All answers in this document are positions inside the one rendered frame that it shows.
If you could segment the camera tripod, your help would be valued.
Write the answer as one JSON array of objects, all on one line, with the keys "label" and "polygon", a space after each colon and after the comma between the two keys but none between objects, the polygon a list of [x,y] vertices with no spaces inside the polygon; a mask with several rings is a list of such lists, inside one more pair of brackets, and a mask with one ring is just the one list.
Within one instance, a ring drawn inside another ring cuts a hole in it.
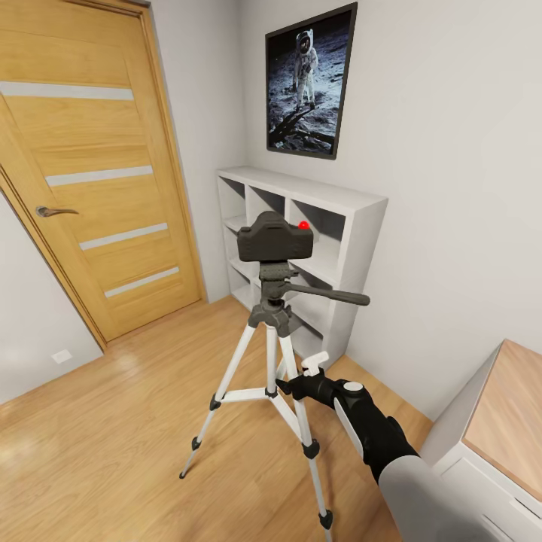
[{"label": "camera tripod", "polygon": [[[192,452],[179,477],[180,480],[184,478],[194,453],[201,446],[203,435],[212,420],[215,410],[218,409],[222,403],[269,399],[303,445],[303,452],[309,460],[313,485],[315,487],[316,498],[318,499],[320,523],[324,526],[327,542],[331,542],[330,527],[333,523],[333,513],[330,510],[325,509],[321,484],[318,478],[318,469],[315,463],[315,457],[319,454],[320,449],[319,442],[317,442],[316,439],[312,439],[310,434],[303,399],[294,399],[295,410],[297,412],[297,414],[295,414],[279,394],[279,387],[276,384],[276,379],[283,380],[286,373],[288,373],[289,379],[297,378],[297,376],[299,376],[288,327],[289,319],[292,316],[291,305],[288,305],[285,308],[285,300],[283,300],[282,297],[285,293],[292,290],[329,297],[332,300],[352,303],[359,306],[369,306],[370,297],[368,297],[368,295],[346,291],[326,291],[302,285],[295,285],[288,281],[291,277],[298,277],[298,275],[299,270],[290,269],[288,260],[260,261],[260,304],[255,305],[252,309],[250,317],[248,318],[247,328],[241,336],[241,340],[236,348],[232,361],[227,368],[227,372],[224,375],[221,385],[218,387],[217,394],[214,394],[210,401],[210,411],[203,423],[202,430],[200,431],[199,436],[194,437],[192,440]],[[252,388],[242,391],[226,391],[232,380],[232,376],[247,349],[251,336],[260,321],[266,325],[267,386],[265,388]],[[276,366],[277,337],[280,339],[280,345],[282,346],[283,351],[283,359],[280,361],[278,367]]]}]

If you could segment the digital camera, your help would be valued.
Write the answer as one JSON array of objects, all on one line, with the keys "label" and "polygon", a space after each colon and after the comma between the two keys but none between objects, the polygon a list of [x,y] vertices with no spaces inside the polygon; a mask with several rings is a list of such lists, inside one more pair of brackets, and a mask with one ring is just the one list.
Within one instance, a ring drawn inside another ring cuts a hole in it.
[{"label": "digital camera", "polygon": [[309,223],[289,224],[274,211],[262,212],[251,227],[237,232],[239,258],[244,262],[298,260],[312,256],[314,233]]}]

